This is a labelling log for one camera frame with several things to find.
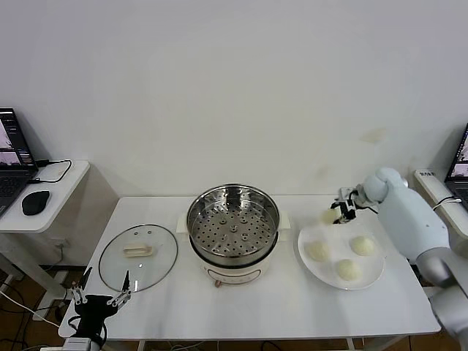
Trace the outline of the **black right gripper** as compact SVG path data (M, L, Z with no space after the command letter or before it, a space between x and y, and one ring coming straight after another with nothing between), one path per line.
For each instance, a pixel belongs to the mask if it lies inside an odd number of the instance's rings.
M336 210L337 208L341 211L341 217L335 219L333 224L345 224L356 218L356 207L353 200L335 199L330 209Z

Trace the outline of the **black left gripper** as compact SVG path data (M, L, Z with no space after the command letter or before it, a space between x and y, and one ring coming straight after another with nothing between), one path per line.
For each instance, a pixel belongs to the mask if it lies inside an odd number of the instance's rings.
M129 271L126 272L121 292L116 297L109 295L85 295L84 288L92 272L92 267L87 268L78 283L71 287L75 313L79 319L74 337L85 339L106 339L107 327L105 320L115 315L118 306L123 306L130 298Z

